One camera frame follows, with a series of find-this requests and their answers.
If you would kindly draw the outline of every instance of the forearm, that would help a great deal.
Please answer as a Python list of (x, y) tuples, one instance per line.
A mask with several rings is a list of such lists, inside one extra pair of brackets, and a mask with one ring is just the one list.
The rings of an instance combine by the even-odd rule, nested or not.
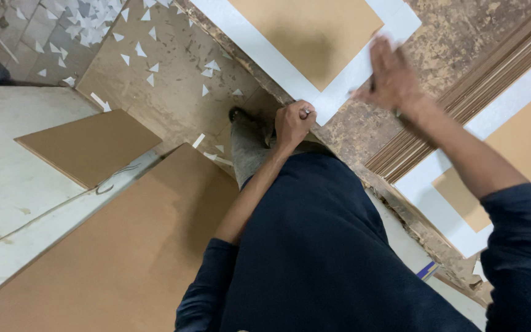
[(247, 220), (274, 183), (293, 149), (277, 145), (233, 202), (217, 229), (215, 238), (238, 244)]
[(410, 120), (448, 156), (464, 184), (477, 198), (527, 183), (505, 158), (448, 117), (430, 97), (406, 106)]

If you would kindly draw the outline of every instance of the hand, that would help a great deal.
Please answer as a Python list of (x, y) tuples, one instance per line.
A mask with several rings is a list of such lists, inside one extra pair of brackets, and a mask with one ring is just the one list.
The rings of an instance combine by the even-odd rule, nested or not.
[(381, 108), (400, 109), (408, 117), (414, 116), (412, 104), (423, 99), (415, 71), (411, 68), (402, 48), (394, 52), (386, 37), (377, 37), (370, 48), (373, 87), (359, 88), (350, 93), (354, 99), (374, 103)]
[(276, 113), (276, 147), (290, 155), (304, 140), (316, 119), (317, 112), (313, 105), (305, 101), (298, 101), (279, 109)]

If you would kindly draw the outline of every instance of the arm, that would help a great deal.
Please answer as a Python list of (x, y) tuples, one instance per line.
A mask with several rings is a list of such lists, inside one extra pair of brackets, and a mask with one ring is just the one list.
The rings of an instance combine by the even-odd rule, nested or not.
[(487, 330), (531, 330), (531, 184), (501, 155), (448, 117), (419, 89), (401, 49), (379, 38), (371, 48), (375, 89), (352, 96), (398, 108), (448, 156), (490, 215), (494, 230), (481, 255), (494, 286)]
[(279, 109), (276, 114), (277, 144), (229, 208), (210, 240), (196, 279), (188, 287), (176, 311), (176, 331), (206, 331), (218, 318), (237, 257), (243, 229), (257, 204), (274, 183), (282, 166), (305, 138), (317, 118), (305, 101)]

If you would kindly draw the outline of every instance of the right hand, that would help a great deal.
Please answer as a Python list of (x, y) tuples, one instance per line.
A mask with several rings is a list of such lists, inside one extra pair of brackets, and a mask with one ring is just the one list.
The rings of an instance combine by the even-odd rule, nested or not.
[(381, 108), (392, 110), (400, 109), (403, 114), (415, 109), (412, 106), (424, 97), (419, 88), (415, 71), (405, 58), (399, 47), (394, 52), (386, 37), (376, 37), (370, 48), (374, 90), (359, 88), (350, 92), (351, 98), (374, 103)]

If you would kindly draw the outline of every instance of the left hand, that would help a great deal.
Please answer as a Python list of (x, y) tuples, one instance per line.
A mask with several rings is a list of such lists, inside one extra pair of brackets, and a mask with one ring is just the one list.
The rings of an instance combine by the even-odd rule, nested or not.
[(304, 140), (316, 119), (317, 112), (314, 106), (305, 101), (298, 101), (279, 109), (276, 113), (276, 146), (291, 154)]

